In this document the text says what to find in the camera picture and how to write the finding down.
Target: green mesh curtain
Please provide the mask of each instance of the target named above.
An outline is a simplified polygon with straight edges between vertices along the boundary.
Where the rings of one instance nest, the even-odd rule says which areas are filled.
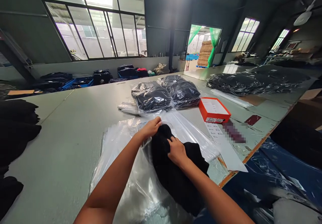
[[[191,41],[194,39],[194,37],[198,34],[199,30],[201,29],[200,25],[191,25],[191,30],[190,30],[190,38],[188,41],[188,45],[190,45]]]
[[[210,37],[211,37],[211,44],[212,44],[212,51],[211,54],[208,58],[208,68],[211,67],[212,62],[215,57],[215,51],[216,51],[216,46],[218,44],[218,40],[220,37],[221,29],[216,29],[216,28],[210,28]]]

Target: orange box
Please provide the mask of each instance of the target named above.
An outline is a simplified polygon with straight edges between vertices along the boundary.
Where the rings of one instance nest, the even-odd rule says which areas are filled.
[[[228,122],[231,116],[231,113],[218,98],[201,98],[199,109],[205,122],[224,123]]]

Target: gray table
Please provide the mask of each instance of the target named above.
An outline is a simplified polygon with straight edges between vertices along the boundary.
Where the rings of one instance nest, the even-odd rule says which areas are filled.
[[[181,74],[185,74],[185,78],[200,89],[202,96],[212,97],[210,88],[205,87],[205,82],[197,79],[196,75],[205,79],[215,71],[233,68],[224,66],[221,69],[200,69]],[[131,99],[131,84],[157,78],[153,76],[25,98],[39,106],[36,112],[41,117],[39,124],[42,130],[28,144],[25,152],[10,164],[6,176],[16,177],[24,184],[24,189],[2,223],[72,223],[87,199],[92,174],[100,157],[103,131],[112,124],[133,118],[118,111],[117,106]],[[308,87],[289,96],[296,101]],[[235,124],[244,122],[254,114],[262,116],[252,128],[244,130],[237,127],[244,133],[247,143],[231,144],[244,163],[294,104],[269,100],[246,110],[221,100],[232,113],[231,120]],[[180,113],[209,135],[198,108],[181,110]],[[222,187],[236,172],[229,172],[220,159],[215,159],[210,163],[208,174]],[[162,208],[147,222],[167,222]]]

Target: forearm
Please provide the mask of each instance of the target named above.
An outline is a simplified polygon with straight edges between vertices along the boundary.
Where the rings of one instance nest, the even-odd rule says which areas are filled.
[[[139,133],[132,137],[98,182],[85,207],[104,208],[115,213],[143,141],[144,137]]]
[[[179,166],[204,198],[209,212],[220,224],[252,223],[249,216],[190,159]]]

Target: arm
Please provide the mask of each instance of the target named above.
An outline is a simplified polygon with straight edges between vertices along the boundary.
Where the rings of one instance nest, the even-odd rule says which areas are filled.
[[[184,145],[174,137],[169,140],[168,157],[190,179],[204,198],[209,212],[219,224],[254,224],[249,216],[188,157]]]
[[[98,182],[77,215],[74,224],[113,222],[138,150],[145,139],[158,131],[160,125],[161,118],[156,117],[132,137]]]

